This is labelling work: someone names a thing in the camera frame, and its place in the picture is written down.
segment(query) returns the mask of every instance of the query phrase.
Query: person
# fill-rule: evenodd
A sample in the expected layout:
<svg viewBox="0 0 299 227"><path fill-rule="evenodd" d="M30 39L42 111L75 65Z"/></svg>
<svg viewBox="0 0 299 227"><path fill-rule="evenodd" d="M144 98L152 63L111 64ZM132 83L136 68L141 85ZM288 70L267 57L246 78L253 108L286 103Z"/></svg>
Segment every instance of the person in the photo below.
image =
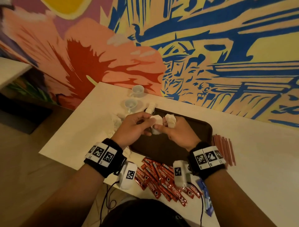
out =
<svg viewBox="0 0 299 227"><path fill-rule="evenodd" d="M128 115L111 140L106 140L116 143L121 149L125 149L142 134L151 136L147 128L153 126L158 131L166 133L170 140L189 152L201 143L183 117L176 116L177 122L174 128L156 125L154 124L155 119L150 117L151 114L145 112ZM82 226L107 175L106 172L100 174L99 170L96 169L85 163L21 227ZM221 227L275 226L237 185L225 168L214 171L204 182L209 190L215 214ZM106 216L101 226L127 224L130 226L189 226L178 213L155 199L135 199L120 204Z"/></svg>

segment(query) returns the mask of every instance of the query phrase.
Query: wristband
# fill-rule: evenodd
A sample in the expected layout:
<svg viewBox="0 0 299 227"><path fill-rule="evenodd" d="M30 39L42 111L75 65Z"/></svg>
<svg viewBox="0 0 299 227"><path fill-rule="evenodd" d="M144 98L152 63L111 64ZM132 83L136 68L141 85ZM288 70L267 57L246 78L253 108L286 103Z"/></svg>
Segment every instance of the wristband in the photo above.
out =
<svg viewBox="0 0 299 227"><path fill-rule="evenodd" d="M190 151L188 160L192 174L199 176L202 180L220 169L225 169L226 163L217 147L210 146L207 142L199 142Z"/></svg>
<svg viewBox="0 0 299 227"><path fill-rule="evenodd" d="M113 140L105 139L96 143L86 154L84 163L98 171L104 178L111 173L118 175L123 167L126 157L122 148Z"/></svg>

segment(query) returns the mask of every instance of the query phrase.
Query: wall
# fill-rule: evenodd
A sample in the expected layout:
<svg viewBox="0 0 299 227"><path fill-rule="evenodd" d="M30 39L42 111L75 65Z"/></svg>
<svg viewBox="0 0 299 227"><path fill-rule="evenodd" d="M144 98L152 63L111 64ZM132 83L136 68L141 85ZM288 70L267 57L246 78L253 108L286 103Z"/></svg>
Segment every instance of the wall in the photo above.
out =
<svg viewBox="0 0 299 227"><path fill-rule="evenodd" d="M0 47L41 71L10 85L75 109L102 81L299 128L298 0L14 0Z"/></svg>

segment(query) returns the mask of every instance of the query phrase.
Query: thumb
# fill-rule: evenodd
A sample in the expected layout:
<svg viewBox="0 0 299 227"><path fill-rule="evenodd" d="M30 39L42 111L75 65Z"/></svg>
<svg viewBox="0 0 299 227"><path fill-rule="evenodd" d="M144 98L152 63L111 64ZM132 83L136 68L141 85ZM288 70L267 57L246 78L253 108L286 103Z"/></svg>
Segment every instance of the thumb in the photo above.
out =
<svg viewBox="0 0 299 227"><path fill-rule="evenodd" d="M165 133L167 135L169 135L171 132L171 128L165 127L163 125L158 125L158 124L154 125L154 129L158 130L159 132Z"/></svg>
<svg viewBox="0 0 299 227"><path fill-rule="evenodd" d="M140 124L140 127L142 128L142 130L145 130L146 128L152 126L155 122L156 122L155 118L146 119L144 122Z"/></svg>

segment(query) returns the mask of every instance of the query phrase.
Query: black wristband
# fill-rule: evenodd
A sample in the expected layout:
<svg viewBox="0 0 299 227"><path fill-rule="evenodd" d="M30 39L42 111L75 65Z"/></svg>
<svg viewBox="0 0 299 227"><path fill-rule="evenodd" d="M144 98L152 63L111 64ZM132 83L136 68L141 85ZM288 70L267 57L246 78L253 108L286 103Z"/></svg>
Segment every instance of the black wristband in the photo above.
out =
<svg viewBox="0 0 299 227"><path fill-rule="evenodd" d="M213 173L217 172L218 170L221 169L225 169L225 165L224 164L218 164L215 165L213 167L209 167L206 169L200 169L198 161L196 160L196 157L194 156L194 152L210 147L210 145L207 142L199 142L197 144L197 146L195 148L193 148L190 151L190 154L188 155L188 160L189 160L189 166L191 167L191 171L193 175L199 176L202 180L207 179L210 175L212 175Z"/></svg>
<svg viewBox="0 0 299 227"><path fill-rule="evenodd" d="M123 156L122 148L113 140L107 138L102 143L107 145L107 148L103 149L96 145L93 146L87 153L84 163L90 165L104 178L107 178L111 173L118 171L122 167L126 157Z"/></svg>

